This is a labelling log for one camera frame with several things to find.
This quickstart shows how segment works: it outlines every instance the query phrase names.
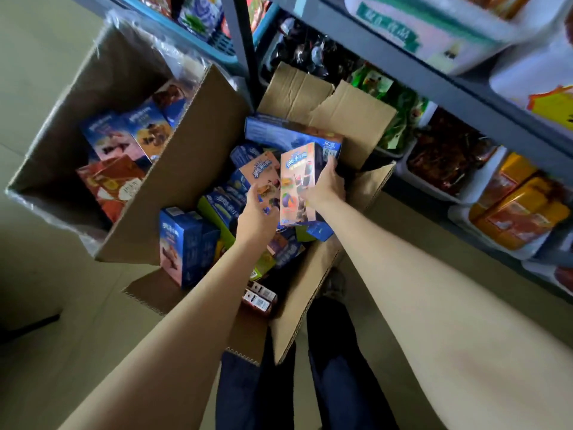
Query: forearm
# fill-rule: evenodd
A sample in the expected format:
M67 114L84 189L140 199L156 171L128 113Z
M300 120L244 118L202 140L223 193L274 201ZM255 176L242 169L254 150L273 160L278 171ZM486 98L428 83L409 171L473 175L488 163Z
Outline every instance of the forearm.
M257 251L232 246L62 429L199 428Z
M332 199L320 213L449 428L561 428L571 418L568 349L347 204Z

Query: person's right arm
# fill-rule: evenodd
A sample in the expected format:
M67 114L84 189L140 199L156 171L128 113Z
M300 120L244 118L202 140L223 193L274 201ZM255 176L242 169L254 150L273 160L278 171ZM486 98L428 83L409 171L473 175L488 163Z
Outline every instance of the person's right arm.
M340 198L335 162L304 194L334 230L449 429L573 428L573 353L471 279Z

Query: tile floor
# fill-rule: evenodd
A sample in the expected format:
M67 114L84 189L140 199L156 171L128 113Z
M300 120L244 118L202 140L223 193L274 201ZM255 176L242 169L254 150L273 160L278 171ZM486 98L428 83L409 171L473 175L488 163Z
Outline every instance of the tile floor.
M0 185L16 171L100 26L99 18L70 0L0 0ZM369 215L573 345L573 307L385 194ZM73 235L5 196L0 241L0 324L14 328L62 310L58 323L0 347L0 429L52 430L159 321L120 292L151 267L96 263ZM352 264L343 260L341 268L362 351L400 427L442 428ZM304 333L297 345L296 427L316 430ZM214 428L212 399L205 430Z

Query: dark blue pants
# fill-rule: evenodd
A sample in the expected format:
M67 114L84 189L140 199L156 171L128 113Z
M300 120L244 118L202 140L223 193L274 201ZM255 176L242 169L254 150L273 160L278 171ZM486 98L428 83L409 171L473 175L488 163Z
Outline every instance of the dark blue pants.
M358 348L344 305L320 297L308 310L307 322L308 357L323 429L397 429L378 381ZM225 352L216 429L294 429L295 353L293 345L276 366L270 332L260 367Z

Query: open cardboard box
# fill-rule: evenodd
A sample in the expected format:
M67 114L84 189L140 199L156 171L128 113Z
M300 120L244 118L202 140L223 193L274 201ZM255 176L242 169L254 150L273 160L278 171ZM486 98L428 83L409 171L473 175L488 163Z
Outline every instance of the open cardboard box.
M159 265L160 209L174 205L194 209L199 197L224 176L230 151L244 138L249 108L211 66L161 157L107 231L99 220L99 206L75 175L75 169L86 162L78 123L105 109L121 112L143 102L170 76L164 63L158 68L157 59L145 35L134 33L126 39L113 26L104 28L6 190L49 223L78 234L99 261ZM334 90L331 84L285 64L277 69L258 110L345 135L341 161L356 170L395 114L393 108L345 82ZM359 175L348 190L348 202L361 211L367 209L392 169L388 165ZM272 320L241 307L229 350L261 362L270 324L275 361L281 362L340 253L336 237L313 243ZM133 282L125 292L160 314L168 313L184 297L161 269Z

